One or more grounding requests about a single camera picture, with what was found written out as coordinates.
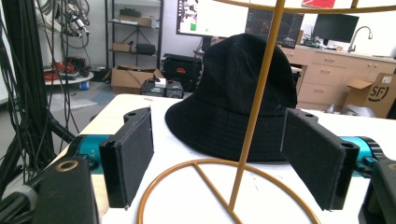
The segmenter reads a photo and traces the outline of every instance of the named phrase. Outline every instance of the cardboard box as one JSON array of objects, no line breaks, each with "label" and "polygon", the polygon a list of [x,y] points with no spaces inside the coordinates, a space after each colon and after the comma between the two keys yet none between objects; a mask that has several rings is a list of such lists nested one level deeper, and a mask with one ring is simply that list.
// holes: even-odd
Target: cardboard box
[{"label": "cardboard box", "polygon": [[396,98],[396,75],[380,73],[374,83],[353,78],[345,105],[371,108],[376,116],[385,119]]},{"label": "cardboard box", "polygon": [[135,21],[137,22],[138,25],[145,26],[145,27],[151,27],[152,22],[151,18],[145,18],[145,17],[132,17],[132,16],[125,16],[125,15],[119,15],[119,21]]},{"label": "cardboard box", "polygon": [[131,45],[123,43],[113,43],[113,50],[131,52]]},{"label": "cardboard box", "polygon": [[145,81],[154,77],[163,78],[163,74],[157,68],[119,65],[111,70],[111,88],[116,94],[140,94]]}]

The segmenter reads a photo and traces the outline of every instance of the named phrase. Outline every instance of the gray floor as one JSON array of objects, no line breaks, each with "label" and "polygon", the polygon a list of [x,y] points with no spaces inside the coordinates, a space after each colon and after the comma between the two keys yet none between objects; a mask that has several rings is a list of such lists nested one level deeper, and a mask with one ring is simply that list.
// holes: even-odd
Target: gray floor
[{"label": "gray floor", "polygon": [[[92,117],[97,115],[114,97],[115,94],[111,91],[110,84],[104,82],[90,82],[90,87],[83,91],[78,84],[72,84],[70,91],[70,108],[77,124],[70,119],[68,122],[69,131],[74,135],[82,131],[89,123]],[[47,94],[52,92],[52,99],[50,104],[50,111],[64,127],[66,126],[64,115],[64,97],[60,86],[53,88],[47,87]],[[11,126],[9,114],[6,105],[0,105],[0,158],[7,152],[7,148],[15,132]],[[67,146],[67,143],[53,134],[53,144],[55,153],[59,153]]]}]

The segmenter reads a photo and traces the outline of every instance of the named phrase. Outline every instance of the monitor screen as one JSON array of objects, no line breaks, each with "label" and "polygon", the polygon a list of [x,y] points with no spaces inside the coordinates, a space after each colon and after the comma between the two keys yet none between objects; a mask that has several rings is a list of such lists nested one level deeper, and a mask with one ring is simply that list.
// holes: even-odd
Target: monitor screen
[{"label": "monitor screen", "polygon": [[355,32],[359,17],[342,14],[318,14],[312,37],[322,38],[323,44],[329,40],[349,43]]},{"label": "monitor screen", "polygon": [[213,0],[177,0],[177,34],[229,37],[245,32],[248,9]]},{"label": "monitor screen", "polygon": [[[247,14],[245,33],[268,39],[274,11],[250,8]],[[283,13],[276,43],[284,48],[294,49],[299,37],[304,14]]]}]

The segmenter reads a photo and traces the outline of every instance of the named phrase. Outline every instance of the black hat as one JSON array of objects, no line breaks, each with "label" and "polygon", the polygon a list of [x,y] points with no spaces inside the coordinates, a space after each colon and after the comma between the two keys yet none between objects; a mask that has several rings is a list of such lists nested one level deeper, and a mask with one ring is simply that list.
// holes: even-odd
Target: black hat
[{"label": "black hat", "polygon": [[[207,49],[197,90],[166,111],[169,130],[197,151],[239,161],[265,46],[257,36],[241,34]],[[284,117],[296,104],[289,61],[275,47],[248,161],[285,161],[280,152]]]}]

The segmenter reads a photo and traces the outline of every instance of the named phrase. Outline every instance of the hat brim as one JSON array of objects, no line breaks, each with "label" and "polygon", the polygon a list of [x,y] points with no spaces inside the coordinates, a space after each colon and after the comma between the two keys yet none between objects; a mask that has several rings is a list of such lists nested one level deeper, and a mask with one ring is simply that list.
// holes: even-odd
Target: hat brim
[{"label": "hat brim", "polygon": [[[239,161],[249,116],[210,105],[194,94],[169,107],[165,121],[169,130],[186,145],[225,160]],[[248,161],[285,161],[280,145],[283,115],[259,116]]]}]

